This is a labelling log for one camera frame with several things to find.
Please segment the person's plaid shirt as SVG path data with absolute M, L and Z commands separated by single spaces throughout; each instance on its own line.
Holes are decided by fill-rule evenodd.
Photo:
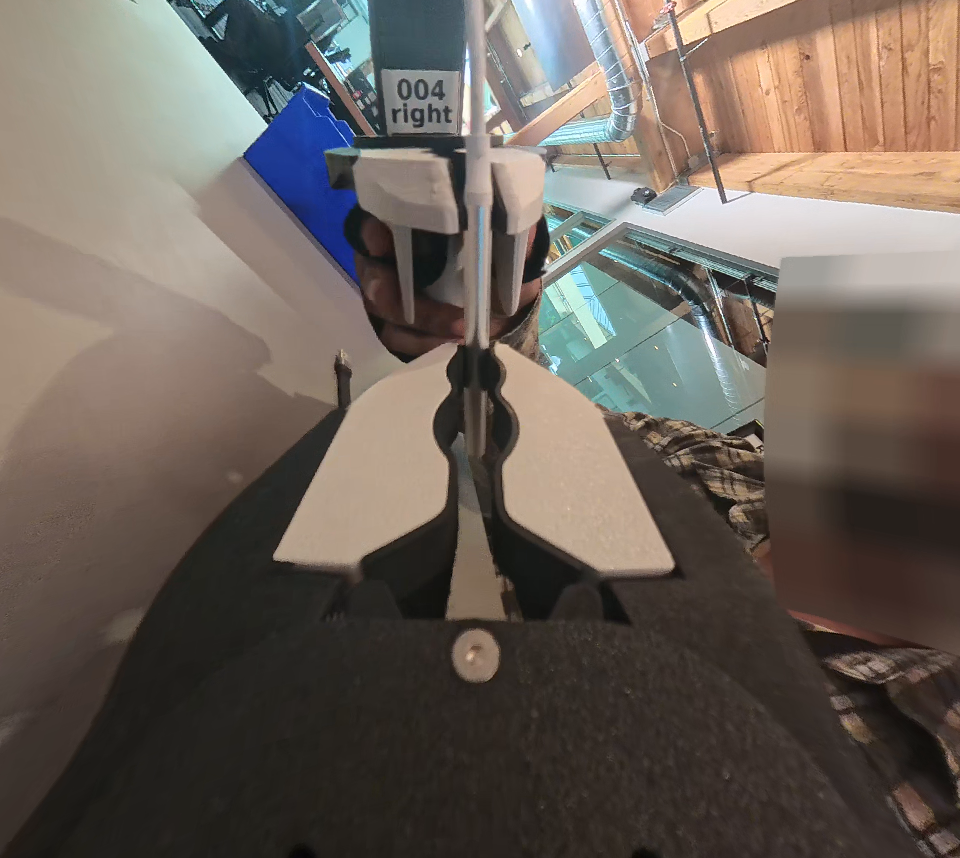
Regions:
M 827 655 L 831 704 L 918 851 L 959 855 L 959 659 L 927 648 Z

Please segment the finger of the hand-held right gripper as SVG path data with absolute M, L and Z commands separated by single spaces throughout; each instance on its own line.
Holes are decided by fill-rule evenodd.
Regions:
M 526 149 L 492 149 L 492 278 L 502 312 L 517 314 L 531 230 L 543 213 L 544 161 Z
M 358 204 L 390 229 L 405 321 L 418 292 L 458 298 L 460 207 L 451 161 L 426 149 L 364 149 L 353 165 Z

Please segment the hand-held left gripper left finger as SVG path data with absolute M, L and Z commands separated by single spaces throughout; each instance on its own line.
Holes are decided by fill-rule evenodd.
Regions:
M 404 612 L 443 612 L 458 540 L 451 444 L 460 404 L 444 345 L 346 411 L 273 559 L 352 584 L 380 581 Z

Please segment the person's right forearm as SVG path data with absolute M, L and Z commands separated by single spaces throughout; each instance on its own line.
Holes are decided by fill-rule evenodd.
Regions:
M 613 432 L 642 441 L 702 495 L 756 560 L 769 555 L 770 524 L 762 453 L 743 437 L 694 422 L 599 406 Z

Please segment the blue plastic bin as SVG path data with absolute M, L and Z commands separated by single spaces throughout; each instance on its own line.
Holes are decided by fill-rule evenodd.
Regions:
M 302 84 L 244 157 L 342 273 L 358 283 L 354 249 L 345 235 L 356 196 L 331 185 L 326 159 L 328 151 L 350 147 L 354 139 L 350 125 L 335 115 L 330 99 Z

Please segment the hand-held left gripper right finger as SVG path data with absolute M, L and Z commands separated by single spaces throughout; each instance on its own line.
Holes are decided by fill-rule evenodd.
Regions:
M 513 348 L 490 352 L 490 547 L 522 612 L 661 579 L 674 556 L 602 412 Z

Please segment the silver ventilation duct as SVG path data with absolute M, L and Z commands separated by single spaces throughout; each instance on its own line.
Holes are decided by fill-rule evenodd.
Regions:
M 575 0 L 583 30 L 606 84 L 610 110 L 592 126 L 597 142 L 631 138 L 640 120 L 643 84 L 629 21 L 619 0 Z

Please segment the person's right hand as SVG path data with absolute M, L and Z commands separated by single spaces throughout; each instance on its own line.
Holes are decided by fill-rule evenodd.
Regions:
M 420 294 L 415 300 L 413 323 L 406 321 L 394 241 L 384 223 L 355 205 L 345 219 L 344 235 L 354 250 L 368 320 L 392 355 L 408 363 L 441 345 L 464 342 L 465 316 L 456 305 Z M 493 299 L 490 313 L 491 338 L 538 364 L 545 361 L 539 339 L 539 314 L 549 247 L 549 229 L 542 217 L 529 234 L 517 312 L 505 314 L 498 300 Z

